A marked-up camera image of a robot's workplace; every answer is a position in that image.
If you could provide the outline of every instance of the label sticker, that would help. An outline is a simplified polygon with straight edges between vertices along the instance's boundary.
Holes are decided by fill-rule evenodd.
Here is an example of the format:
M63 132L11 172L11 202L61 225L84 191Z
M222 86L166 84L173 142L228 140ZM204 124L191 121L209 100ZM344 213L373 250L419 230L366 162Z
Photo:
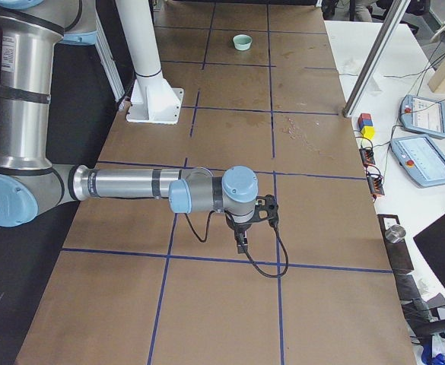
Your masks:
M1 70L14 72L14 57L16 53L16 39L12 36L2 37Z

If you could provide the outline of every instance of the blue joint cap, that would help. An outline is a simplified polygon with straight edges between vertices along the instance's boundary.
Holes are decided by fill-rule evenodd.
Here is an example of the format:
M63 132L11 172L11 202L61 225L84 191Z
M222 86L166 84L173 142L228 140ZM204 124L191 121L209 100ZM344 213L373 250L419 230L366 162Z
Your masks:
M232 200L248 203L258 195L258 178L245 166L235 166L222 176L222 189Z
M175 180L168 188L168 200L173 213L190 213L192 211L192 196L189 184L184 180Z
M38 203L26 186L0 175L0 226L16 227L38 215Z
M62 44L71 46L92 46L97 42L97 31L88 33L66 33L63 36Z
M14 10L24 10L41 4L44 0L0 0L0 7Z

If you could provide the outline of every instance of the person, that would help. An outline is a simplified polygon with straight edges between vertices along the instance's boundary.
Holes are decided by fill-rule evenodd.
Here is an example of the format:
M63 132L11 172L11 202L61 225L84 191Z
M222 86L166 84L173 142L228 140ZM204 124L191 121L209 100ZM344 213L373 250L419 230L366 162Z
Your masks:
M368 8L376 1L377 0L356 0L355 15L358 21L366 21L368 23L373 21Z

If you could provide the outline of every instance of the silver pole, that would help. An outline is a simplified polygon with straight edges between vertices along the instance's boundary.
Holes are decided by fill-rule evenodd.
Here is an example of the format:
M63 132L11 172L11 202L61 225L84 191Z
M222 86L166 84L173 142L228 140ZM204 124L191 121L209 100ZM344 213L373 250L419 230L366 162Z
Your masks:
M391 5L391 9L384 20L383 26L381 27L381 30L374 41L373 47L369 52L369 56L364 63L362 71L359 74L356 85L352 89L351 96L342 110L342 113L346 118L351 117L358 107L364 91L366 90L366 86L373 77L374 71L376 71L377 64L383 55L384 49L393 36L396 27L398 27L409 3L410 0L395 0Z

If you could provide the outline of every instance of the white table surface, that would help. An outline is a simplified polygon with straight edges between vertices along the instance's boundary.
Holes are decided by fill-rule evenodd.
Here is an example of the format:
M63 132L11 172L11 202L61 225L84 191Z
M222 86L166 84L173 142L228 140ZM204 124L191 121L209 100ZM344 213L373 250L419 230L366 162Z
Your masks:
M326 21L326 29L339 74L358 73L359 68L355 66L364 64L380 26L381 24L376 23ZM419 82L412 87L418 76L406 78L388 78L384 76L418 73L423 71L427 65L429 65L428 60L412 32L408 26L400 24L377 66L374 75L377 84L370 85L366 90L355 115L351 119L354 129L358 129L358 116L361 113L369 113L376 131L373 143L388 142L392 127L396 124L398 118L402 98L406 94L416 95ZM434 100L442 100L445 98L445 94L434 94L427 85L433 74L433 69L426 72L419 95ZM356 76L351 75L340 76L346 100L357 79ZM413 135L413 133L405 132L400 127L396 127L393 137L406 135ZM445 139L434 138L434 141L445 154ZM428 267L413 240L413 236L445 214L445 185L430 188L417 187L398 164L391 151L388 153L385 172L387 149L388 145L374 149L377 166L385 175L383 188L386 194L376 200L374 204L376 213L398 215L401 225L406 229L405 240L415 267L412 274L424 298L429 299L438 293L445 296L445 289Z

